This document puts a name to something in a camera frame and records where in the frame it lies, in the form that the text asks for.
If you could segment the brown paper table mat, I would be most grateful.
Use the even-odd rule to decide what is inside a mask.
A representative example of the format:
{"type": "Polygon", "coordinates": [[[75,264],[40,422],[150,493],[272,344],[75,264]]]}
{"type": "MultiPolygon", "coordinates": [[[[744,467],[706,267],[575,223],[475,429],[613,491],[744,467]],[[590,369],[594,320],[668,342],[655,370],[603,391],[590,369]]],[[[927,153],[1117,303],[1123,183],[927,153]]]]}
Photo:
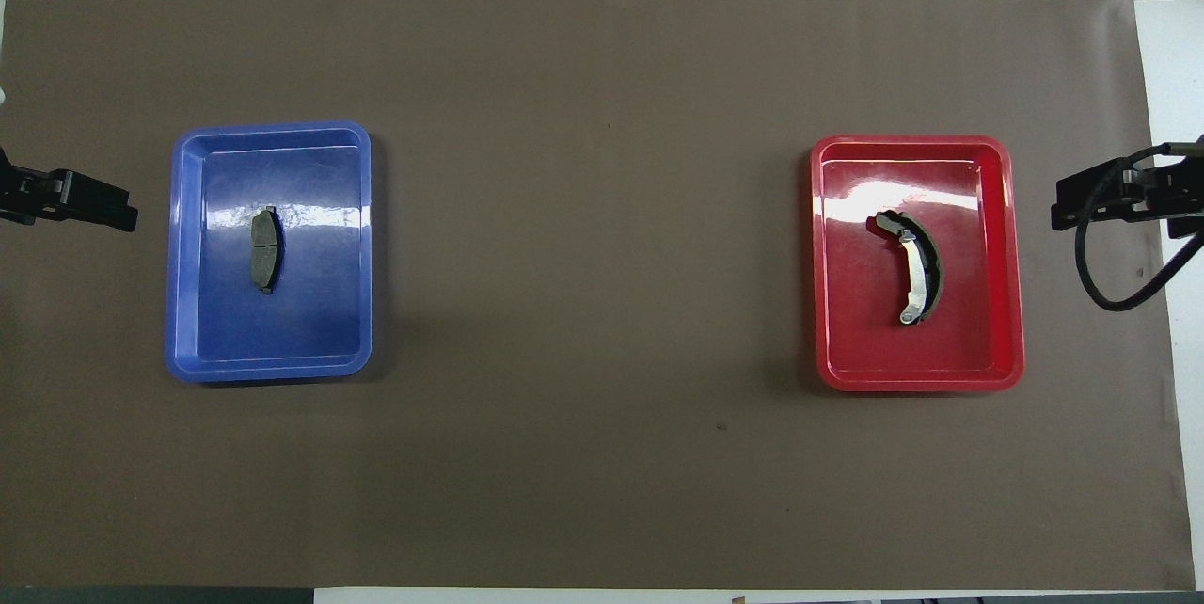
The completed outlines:
{"type": "Polygon", "coordinates": [[[1084,295],[1054,184],[1149,143],[1127,0],[8,0],[0,146],[135,232],[0,221],[0,587],[1192,590],[1162,298],[1084,295]],[[207,125],[372,138],[342,381],[164,360],[207,125]],[[1026,372],[816,375],[804,159],[1013,159],[1026,372]]]}

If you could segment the dark brake pad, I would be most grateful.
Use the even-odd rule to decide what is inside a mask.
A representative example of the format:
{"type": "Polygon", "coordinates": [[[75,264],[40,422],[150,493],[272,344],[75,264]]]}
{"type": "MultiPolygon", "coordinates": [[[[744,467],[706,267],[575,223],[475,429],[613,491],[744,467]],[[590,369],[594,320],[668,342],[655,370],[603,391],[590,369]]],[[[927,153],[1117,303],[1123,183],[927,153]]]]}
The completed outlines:
{"type": "Polygon", "coordinates": [[[282,265],[282,224],[275,205],[265,206],[252,217],[250,279],[260,294],[275,292],[282,265]]]}

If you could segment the blue plastic tray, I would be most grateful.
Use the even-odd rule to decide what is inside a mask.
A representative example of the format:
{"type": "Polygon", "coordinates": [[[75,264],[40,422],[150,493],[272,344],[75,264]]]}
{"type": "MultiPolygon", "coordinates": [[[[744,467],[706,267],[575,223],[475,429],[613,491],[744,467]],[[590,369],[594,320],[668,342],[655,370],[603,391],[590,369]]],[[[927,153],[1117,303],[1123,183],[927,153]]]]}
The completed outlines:
{"type": "Polygon", "coordinates": [[[169,176],[165,363],[188,384],[348,377],[372,355],[372,146],[360,124],[205,128],[169,176]],[[275,205],[275,292],[250,279],[252,217],[275,205]]]}

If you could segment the curved brake shoe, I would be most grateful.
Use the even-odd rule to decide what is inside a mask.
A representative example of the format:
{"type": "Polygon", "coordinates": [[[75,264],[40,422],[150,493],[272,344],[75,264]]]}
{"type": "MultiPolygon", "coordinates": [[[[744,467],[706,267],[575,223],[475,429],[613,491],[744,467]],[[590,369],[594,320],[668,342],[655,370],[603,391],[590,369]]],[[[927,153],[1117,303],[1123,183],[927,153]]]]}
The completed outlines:
{"type": "Polygon", "coordinates": [[[927,321],[942,303],[944,294],[944,263],[929,230],[911,214],[880,211],[873,218],[878,230],[897,241],[905,254],[908,290],[905,304],[898,315],[903,326],[927,321]]]}

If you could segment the red plastic tray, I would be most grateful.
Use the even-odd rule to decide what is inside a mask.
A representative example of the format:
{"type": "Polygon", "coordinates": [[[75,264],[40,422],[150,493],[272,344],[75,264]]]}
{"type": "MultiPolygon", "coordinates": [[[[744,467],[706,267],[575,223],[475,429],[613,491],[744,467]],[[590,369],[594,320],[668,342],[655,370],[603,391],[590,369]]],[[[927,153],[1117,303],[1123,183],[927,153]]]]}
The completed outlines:
{"type": "Polygon", "coordinates": [[[808,156],[818,375],[840,392],[999,392],[1023,373],[1013,164],[982,135],[834,135],[808,156]],[[942,251],[944,294],[903,326],[905,254],[880,211],[911,214],[942,251]]]}

